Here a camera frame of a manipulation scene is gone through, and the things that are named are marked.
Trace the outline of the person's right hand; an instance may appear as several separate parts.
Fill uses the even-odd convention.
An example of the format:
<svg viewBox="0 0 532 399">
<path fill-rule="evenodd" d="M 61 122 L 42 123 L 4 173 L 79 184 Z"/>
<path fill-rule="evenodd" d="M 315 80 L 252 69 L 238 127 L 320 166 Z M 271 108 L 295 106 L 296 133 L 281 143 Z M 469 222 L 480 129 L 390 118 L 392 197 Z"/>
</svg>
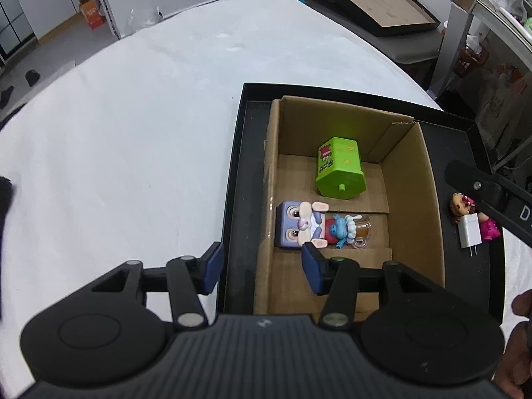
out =
<svg viewBox="0 0 532 399">
<path fill-rule="evenodd" d="M 511 304 L 513 314 L 525 317 L 510 333 L 509 340 L 496 369 L 493 382 L 510 398 L 525 397 L 522 385 L 531 379 L 531 291 L 516 296 Z"/>
</svg>

